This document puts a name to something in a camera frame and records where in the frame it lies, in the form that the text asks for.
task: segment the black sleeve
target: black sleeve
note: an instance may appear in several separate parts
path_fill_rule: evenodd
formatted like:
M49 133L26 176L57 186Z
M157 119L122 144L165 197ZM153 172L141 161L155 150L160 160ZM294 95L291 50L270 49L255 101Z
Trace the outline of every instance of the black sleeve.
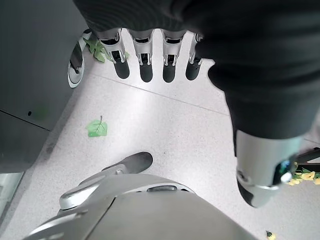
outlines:
M196 54L216 62L208 76L225 93L234 130L269 139L309 130L320 104L319 1L167 5L171 16L204 36Z

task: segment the black fabric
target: black fabric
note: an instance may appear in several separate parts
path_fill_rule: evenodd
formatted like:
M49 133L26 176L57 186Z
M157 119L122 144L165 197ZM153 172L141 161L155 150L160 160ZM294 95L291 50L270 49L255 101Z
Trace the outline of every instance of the black fabric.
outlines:
M270 139L309 130L320 104L319 1L194 0L171 12L204 36L196 54L216 62L208 76L235 130Z
M183 24L162 12L162 0L73 0L94 32L114 28L134 31L183 30Z

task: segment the artificial leaf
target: artificial leaf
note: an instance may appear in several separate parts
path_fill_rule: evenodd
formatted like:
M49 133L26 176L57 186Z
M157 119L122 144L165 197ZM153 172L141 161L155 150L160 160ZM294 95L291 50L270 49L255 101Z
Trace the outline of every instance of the artificial leaf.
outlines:
M87 40L83 37L83 41L85 41L85 43L89 45L89 51L90 51L90 53L93 54L95 52L96 47L97 47L97 40L96 39L88 39Z
M100 62L104 63L106 61L104 56L102 56L100 51L95 50L94 57Z
M106 52L106 49L105 49L105 48L102 48L102 49L101 49L101 52L102 52L103 54L107 54L107 52Z
M302 168L302 172L303 172L304 174L309 174L309 173L311 173L311 171L309 171L308 169L305 169L305 168Z
M300 177L299 175L297 175L297 174L294 174L294 175L292 176L292 178L293 178L293 179L301 179L301 177Z
M97 45L96 45L96 48L95 48L95 51L96 52L102 52L104 50L104 46L101 44L100 41L97 42Z
M130 57L130 54L127 51L124 53L124 55L125 55L126 59L128 59Z
M100 120L93 120L86 127L89 137L107 136L108 126L105 122L102 122L102 116Z

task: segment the floor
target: floor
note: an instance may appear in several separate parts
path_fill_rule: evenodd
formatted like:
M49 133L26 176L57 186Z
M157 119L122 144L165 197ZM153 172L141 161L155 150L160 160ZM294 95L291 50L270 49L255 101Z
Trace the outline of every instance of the floor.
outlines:
M224 95L207 77L206 60L198 78L185 69L191 34L182 44L175 80L162 80L162 38L154 35L153 79L140 79L130 36L123 32L130 77L116 76L113 64L93 60L86 50L86 73L56 129L16 192L0 227L1 240L20 240L59 210L59 197L85 178L131 154L148 151L146 171L189 186L258 239L271 231L279 240L317 239L320 186L285 186L265 207L248 206L238 191L232 128ZM106 137L89 138L94 119L108 124ZM320 127L306 135L303 149L320 145Z

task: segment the yellow flower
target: yellow flower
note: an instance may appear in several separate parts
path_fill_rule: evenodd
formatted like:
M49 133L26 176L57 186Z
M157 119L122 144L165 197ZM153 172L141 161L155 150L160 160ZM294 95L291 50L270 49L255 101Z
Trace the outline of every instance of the yellow flower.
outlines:
M310 172L310 173L303 173L302 175L301 175L301 178L303 179L303 180L307 180L307 181L312 181L313 179L314 179L314 177L315 177L315 172L314 171L312 171L312 172Z
M313 181L313 183L314 183L315 185L320 185L320 178L316 178L316 179Z
M296 185L296 184L299 184L300 182L302 182L303 180L302 179L291 179L290 182L288 182L288 184L290 186L293 186L293 185Z

